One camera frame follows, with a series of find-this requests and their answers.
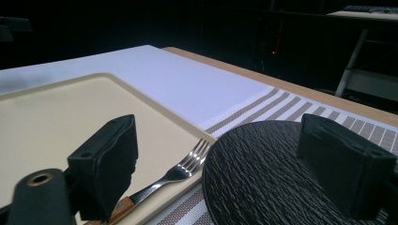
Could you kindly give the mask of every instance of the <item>wooden fork handle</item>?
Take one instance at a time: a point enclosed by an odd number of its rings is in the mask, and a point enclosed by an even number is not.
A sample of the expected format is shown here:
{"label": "wooden fork handle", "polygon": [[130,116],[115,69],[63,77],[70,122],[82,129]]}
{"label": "wooden fork handle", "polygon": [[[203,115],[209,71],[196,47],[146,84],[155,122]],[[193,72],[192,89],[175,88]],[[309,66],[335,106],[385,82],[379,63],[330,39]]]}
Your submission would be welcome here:
{"label": "wooden fork handle", "polygon": [[[135,203],[131,200],[130,197],[125,197],[120,200],[112,212],[111,220],[107,225],[114,225],[122,218],[125,218],[128,214],[130,214],[135,209]],[[90,220],[87,221],[84,225],[100,225],[101,221],[99,220]]]}

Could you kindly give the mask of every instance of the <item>round black slate plate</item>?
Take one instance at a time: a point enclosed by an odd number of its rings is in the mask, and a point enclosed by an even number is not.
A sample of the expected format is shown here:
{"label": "round black slate plate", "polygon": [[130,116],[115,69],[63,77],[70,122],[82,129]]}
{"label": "round black slate plate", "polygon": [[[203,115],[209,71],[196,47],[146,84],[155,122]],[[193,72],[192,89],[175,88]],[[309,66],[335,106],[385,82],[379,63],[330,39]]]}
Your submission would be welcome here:
{"label": "round black slate plate", "polygon": [[203,191],[216,224],[384,224],[343,217],[296,158],[300,123],[236,127],[207,155]]}

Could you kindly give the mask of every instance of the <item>beige tray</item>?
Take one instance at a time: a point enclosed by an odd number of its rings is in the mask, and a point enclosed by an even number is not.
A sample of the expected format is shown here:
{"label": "beige tray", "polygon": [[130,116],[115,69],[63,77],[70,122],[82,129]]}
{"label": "beige tray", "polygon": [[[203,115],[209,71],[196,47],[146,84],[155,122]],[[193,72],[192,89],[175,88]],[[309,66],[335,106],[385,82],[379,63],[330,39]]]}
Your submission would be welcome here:
{"label": "beige tray", "polygon": [[[111,74],[92,74],[0,96],[0,206],[29,173],[68,167],[67,157],[109,120],[133,113],[139,158],[126,195],[146,187],[188,154],[215,140]],[[162,187],[120,224],[140,224],[200,180]]]}

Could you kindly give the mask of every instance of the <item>metal leg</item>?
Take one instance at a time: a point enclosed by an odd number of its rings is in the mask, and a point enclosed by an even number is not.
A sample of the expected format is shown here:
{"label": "metal leg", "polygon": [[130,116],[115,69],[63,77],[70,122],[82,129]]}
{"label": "metal leg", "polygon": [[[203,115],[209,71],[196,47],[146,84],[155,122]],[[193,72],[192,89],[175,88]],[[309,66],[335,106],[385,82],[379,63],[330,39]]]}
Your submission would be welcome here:
{"label": "metal leg", "polygon": [[355,46],[355,49],[351,54],[351,58],[349,59],[348,65],[344,70],[342,79],[339,82],[339,86],[337,87],[337,90],[336,90],[336,93],[334,94],[334,96],[336,96],[336,97],[342,96],[343,91],[345,90],[346,84],[349,81],[351,70],[354,68],[355,62],[357,61],[358,55],[360,54],[360,49],[362,48],[363,42],[365,41],[368,33],[369,33],[368,29],[363,29],[360,32],[360,38],[358,39],[357,45]]}

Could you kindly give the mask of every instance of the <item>metal fork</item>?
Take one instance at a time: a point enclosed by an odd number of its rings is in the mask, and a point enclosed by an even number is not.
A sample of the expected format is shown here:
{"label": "metal fork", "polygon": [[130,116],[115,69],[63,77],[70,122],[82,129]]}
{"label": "metal fork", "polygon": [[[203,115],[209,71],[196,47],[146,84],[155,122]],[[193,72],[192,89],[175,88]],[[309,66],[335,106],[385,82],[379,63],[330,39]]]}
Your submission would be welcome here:
{"label": "metal fork", "polygon": [[150,194],[155,192],[163,185],[171,182],[184,181],[192,177],[205,162],[210,145],[210,142],[201,139],[193,147],[189,154],[186,155],[180,162],[178,162],[177,165],[172,167],[161,179],[149,185],[148,187],[145,187],[144,189],[136,192],[135,194],[120,200],[111,215],[109,223],[101,223],[100,221],[88,221],[84,225],[116,224],[122,218],[131,213],[135,209],[135,206],[137,206]]}

